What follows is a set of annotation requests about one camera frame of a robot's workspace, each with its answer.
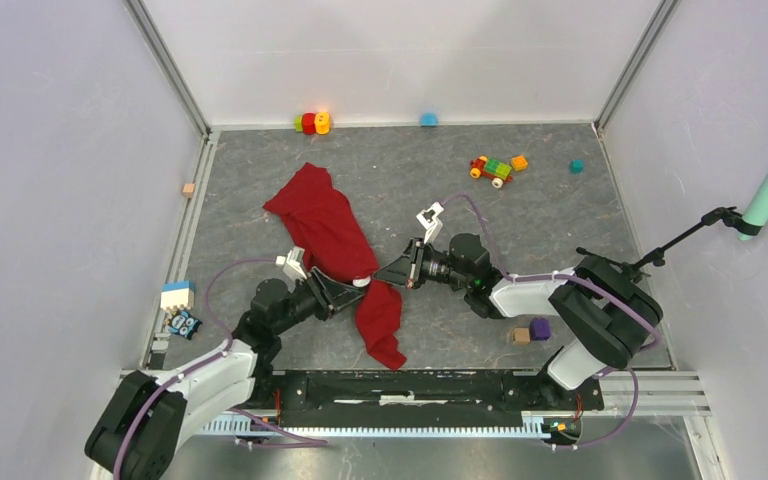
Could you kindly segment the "red garment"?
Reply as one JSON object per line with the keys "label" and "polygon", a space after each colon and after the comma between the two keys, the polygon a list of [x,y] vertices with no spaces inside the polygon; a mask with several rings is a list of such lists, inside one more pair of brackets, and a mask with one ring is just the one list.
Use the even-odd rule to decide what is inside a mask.
{"label": "red garment", "polygon": [[[326,169],[304,164],[263,208],[278,216],[294,244],[305,250],[307,267],[347,284],[379,269],[349,200],[334,187]],[[390,370],[406,362],[396,338],[402,306],[394,287],[372,279],[355,311],[355,325],[368,355]]]}

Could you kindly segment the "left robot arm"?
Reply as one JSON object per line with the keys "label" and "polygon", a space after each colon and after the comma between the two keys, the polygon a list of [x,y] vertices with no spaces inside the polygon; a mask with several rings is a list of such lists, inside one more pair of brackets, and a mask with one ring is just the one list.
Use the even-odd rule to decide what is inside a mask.
{"label": "left robot arm", "polygon": [[173,370],[125,375],[86,440],[85,456],[115,479],[161,478],[177,450],[215,417],[272,399],[269,375],[282,333],[357,304],[370,282],[343,283],[317,267],[292,285],[260,282],[236,330],[218,347]]}

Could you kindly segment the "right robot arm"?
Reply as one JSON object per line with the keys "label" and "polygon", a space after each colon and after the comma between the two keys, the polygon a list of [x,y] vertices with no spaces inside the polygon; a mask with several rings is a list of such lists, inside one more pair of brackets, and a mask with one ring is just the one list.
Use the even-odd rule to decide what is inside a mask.
{"label": "right robot arm", "polygon": [[537,392],[545,405],[562,408],[586,380],[628,367],[638,352],[656,344],[663,319],[661,306],[639,287],[632,266],[580,253],[573,268],[514,275],[492,263],[475,234],[454,236],[445,251],[414,238],[373,277],[405,289],[427,281],[447,285],[463,292],[465,303],[482,318],[559,317],[574,339],[543,367]]}

